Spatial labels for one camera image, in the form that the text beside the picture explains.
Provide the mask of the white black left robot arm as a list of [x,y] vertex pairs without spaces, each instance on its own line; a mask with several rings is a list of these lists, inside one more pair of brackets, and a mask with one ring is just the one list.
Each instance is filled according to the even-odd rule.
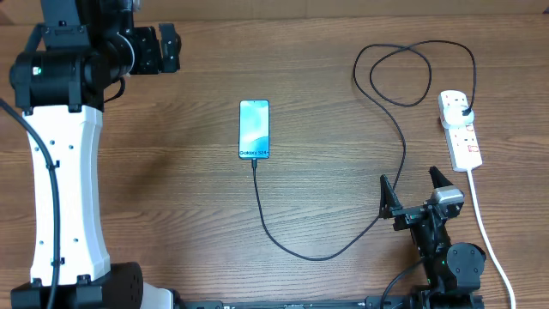
[[14,308],[181,308],[178,292],[145,282],[135,262],[115,264],[100,220],[98,152],[105,90],[130,75],[179,70],[171,23],[136,27],[139,0],[42,0],[44,20],[9,72],[7,112],[27,132],[36,237],[29,281]]

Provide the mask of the blue Galaxy smartphone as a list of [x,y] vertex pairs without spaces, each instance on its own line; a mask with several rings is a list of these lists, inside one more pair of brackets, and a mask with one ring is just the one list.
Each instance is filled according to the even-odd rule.
[[268,159],[270,123],[268,100],[239,103],[238,157],[243,160]]

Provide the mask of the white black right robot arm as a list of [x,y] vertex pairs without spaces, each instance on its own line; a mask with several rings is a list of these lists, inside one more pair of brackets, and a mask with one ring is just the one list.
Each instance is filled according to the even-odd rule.
[[[395,231],[408,230],[419,261],[403,270],[383,291],[367,303],[375,308],[482,308],[474,294],[480,289],[486,253],[472,243],[452,243],[445,224],[456,218],[464,204],[464,193],[436,168],[429,169],[433,192],[420,206],[405,208],[386,176],[380,177],[379,216],[392,219]],[[407,295],[389,292],[404,276],[422,266],[427,284],[414,287]]]

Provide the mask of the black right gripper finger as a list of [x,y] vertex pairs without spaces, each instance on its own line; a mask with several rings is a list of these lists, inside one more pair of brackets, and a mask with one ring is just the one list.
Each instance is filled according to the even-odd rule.
[[393,213],[401,209],[401,203],[389,183],[386,175],[380,177],[381,198],[379,206],[380,217],[392,217]]
[[431,176],[431,182],[434,189],[453,185],[453,183],[450,182],[435,166],[429,168],[429,174]]

